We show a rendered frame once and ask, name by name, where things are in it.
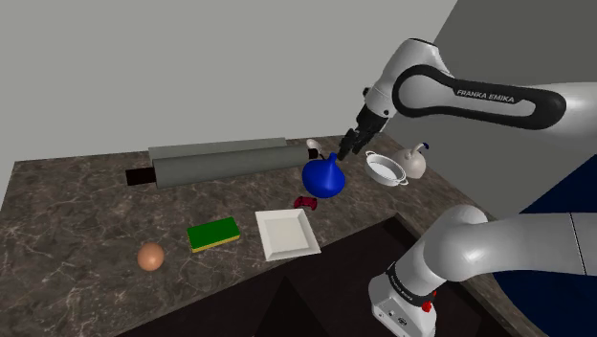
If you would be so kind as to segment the blue round vase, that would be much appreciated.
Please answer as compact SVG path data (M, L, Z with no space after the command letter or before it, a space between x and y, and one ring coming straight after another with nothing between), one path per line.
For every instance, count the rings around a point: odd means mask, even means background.
M327 159L312 160L303 167L302 184L311 195L330 198L343 190L345 176L336 161L337 154L331 152Z

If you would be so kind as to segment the beige teapot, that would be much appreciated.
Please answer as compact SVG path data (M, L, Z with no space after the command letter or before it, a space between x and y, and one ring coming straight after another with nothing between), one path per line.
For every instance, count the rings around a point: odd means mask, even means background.
M404 148L396 151L391 159L396 162L410 179L420 179L426 171L427 163L421 148L428 149L427 143L420 143L413 148Z

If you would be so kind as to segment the white square plate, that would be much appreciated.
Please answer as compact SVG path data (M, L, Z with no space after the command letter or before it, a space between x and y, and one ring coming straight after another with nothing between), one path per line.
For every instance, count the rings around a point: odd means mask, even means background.
M260 211L255 219L267 261L321 253L304 209Z

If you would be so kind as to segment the green and yellow sponge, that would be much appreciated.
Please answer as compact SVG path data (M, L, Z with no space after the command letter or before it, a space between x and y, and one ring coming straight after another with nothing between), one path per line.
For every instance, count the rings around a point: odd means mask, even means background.
M232 217L187 228L188 242L192 253L231 242L240 238L240 231Z

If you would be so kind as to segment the brown egg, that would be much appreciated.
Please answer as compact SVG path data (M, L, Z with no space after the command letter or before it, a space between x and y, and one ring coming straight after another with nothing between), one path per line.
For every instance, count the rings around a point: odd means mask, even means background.
M142 245L137 255L138 265L144 271L155 271L159 269L165 260L165 251L161 245L155 242L147 242Z

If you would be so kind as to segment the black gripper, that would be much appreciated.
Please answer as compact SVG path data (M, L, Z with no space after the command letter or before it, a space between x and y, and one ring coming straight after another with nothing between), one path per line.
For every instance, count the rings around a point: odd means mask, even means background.
M382 130L387 120L388 116L374 113L365 104L357 115L356 129L349 128L341 139L337 159L342 161L350 152L358 154Z

